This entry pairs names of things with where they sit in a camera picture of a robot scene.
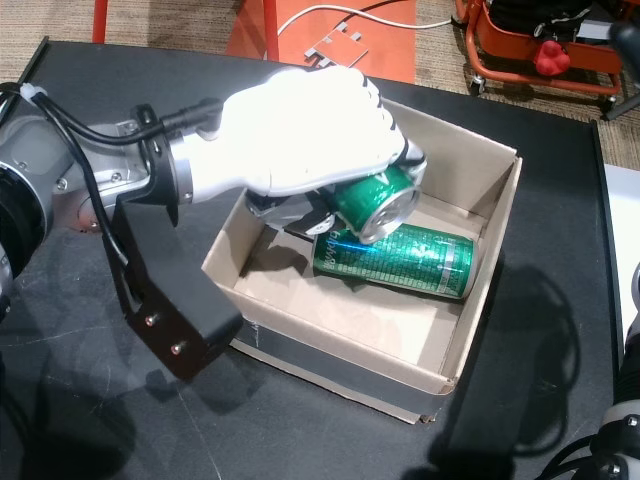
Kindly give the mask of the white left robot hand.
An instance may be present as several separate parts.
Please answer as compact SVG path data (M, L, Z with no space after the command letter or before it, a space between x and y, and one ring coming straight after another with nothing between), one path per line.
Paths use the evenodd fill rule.
M206 109L170 143L181 202L241 188L273 229L310 238L345 228L364 244L417 204L426 156L354 68L286 68Z

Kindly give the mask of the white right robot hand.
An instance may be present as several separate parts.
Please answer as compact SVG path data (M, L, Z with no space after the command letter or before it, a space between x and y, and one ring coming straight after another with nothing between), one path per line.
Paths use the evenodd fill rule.
M636 84L639 83L640 33L631 22L616 22L609 29L609 41Z

